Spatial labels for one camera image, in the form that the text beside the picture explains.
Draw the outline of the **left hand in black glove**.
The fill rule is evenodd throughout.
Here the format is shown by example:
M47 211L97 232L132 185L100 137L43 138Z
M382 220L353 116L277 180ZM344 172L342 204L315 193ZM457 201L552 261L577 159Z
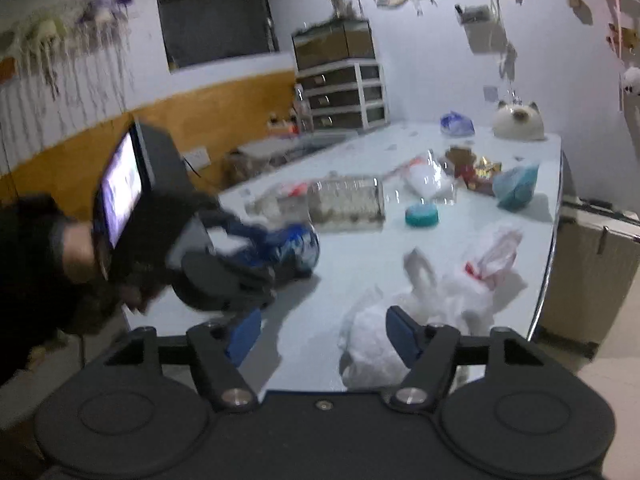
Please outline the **left hand in black glove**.
M91 224L67 217L49 195L1 208L1 328L30 346L95 335L121 306L145 311L164 286L108 284Z

